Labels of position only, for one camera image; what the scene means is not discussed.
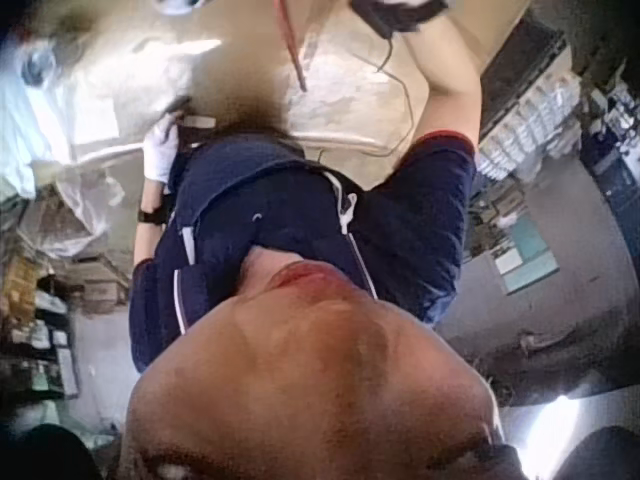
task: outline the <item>white glove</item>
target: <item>white glove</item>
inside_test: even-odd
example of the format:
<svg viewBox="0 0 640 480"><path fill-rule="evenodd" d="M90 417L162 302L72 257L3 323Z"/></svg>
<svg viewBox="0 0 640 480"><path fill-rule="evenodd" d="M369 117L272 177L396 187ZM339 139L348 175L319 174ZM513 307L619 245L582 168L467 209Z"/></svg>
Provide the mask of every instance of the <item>white glove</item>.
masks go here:
<svg viewBox="0 0 640 480"><path fill-rule="evenodd" d="M144 137L144 176L167 183L171 167L178 155L177 113L167 113Z"/></svg>

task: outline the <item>black cable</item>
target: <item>black cable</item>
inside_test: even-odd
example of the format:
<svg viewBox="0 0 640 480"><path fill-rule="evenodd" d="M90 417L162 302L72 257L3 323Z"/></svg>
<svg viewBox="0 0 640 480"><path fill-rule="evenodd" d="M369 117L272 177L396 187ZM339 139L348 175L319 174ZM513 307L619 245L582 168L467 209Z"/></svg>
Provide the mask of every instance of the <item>black cable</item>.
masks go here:
<svg viewBox="0 0 640 480"><path fill-rule="evenodd" d="M382 64L380 65L376 73L380 73L382 70L384 70L384 67L387 66L387 63L389 63L389 60L391 60L391 57L393 56L393 40L388 39L387 42L389 42L389 51L387 52L387 56L382 61Z"/></svg>
<svg viewBox="0 0 640 480"><path fill-rule="evenodd" d="M363 58L363 57L361 57L360 55L358 55L356 53L351 53L351 55L354 56L355 58L357 58L358 60L360 60L361 62L366 63L367 65L369 65L371 67L376 67L377 68L377 66L374 63L370 62L366 58ZM407 109L409 110L409 119L411 120L411 126L409 127L409 130L407 131L407 133L405 133L404 136L400 139L400 141L391 150L389 150L387 153L369 153L369 152L365 152L365 151L360 150L360 153L362 153L363 155L366 155L368 157L387 158L387 157L390 157L391 155L393 155L394 153L396 153L398 151L398 149L402 146L402 144L405 142L405 140L407 138L409 138L409 135L411 135L411 133L413 132L413 129L416 126L416 119L415 119L415 116L414 116L414 113L413 113L413 106L411 105L411 96L409 95L409 88L407 87L407 84L404 83L400 78L396 77L393 73L390 73L390 72L386 71L384 69L384 65L377 70L377 73L383 73L384 75L386 75L390 79L395 80L396 82L398 82L400 84L400 86L402 87L402 90L404 91L404 98L405 98L405 101L407 102Z"/></svg>

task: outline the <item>black object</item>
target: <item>black object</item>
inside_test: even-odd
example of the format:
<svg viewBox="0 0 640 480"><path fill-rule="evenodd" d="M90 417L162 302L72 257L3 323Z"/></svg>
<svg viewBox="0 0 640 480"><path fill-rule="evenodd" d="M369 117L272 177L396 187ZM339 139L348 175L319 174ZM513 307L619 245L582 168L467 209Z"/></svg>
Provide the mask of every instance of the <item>black object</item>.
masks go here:
<svg viewBox="0 0 640 480"><path fill-rule="evenodd" d="M395 32L414 32L449 8L445 0L430 0L418 7L388 5L376 0L351 0L351 8L385 40Z"/></svg>
<svg viewBox="0 0 640 480"><path fill-rule="evenodd" d="M138 212L138 222L150 223L152 225L164 225L167 223L167 202L163 201L162 206L153 213L147 213L140 210Z"/></svg>

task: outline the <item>wrist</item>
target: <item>wrist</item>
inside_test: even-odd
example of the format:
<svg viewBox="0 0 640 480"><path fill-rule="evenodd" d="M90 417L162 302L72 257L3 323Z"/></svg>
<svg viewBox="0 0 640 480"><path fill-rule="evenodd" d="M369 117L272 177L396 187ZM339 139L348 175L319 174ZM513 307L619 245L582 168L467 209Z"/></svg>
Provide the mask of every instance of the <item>wrist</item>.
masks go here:
<svg viewBox="0 0 640 480"><path fill-rule="evenodd" d="M142 187L140 210L145 213L153 213L159 209L164 198L164 187L165 184L163 182L145 179Z"/></svg>

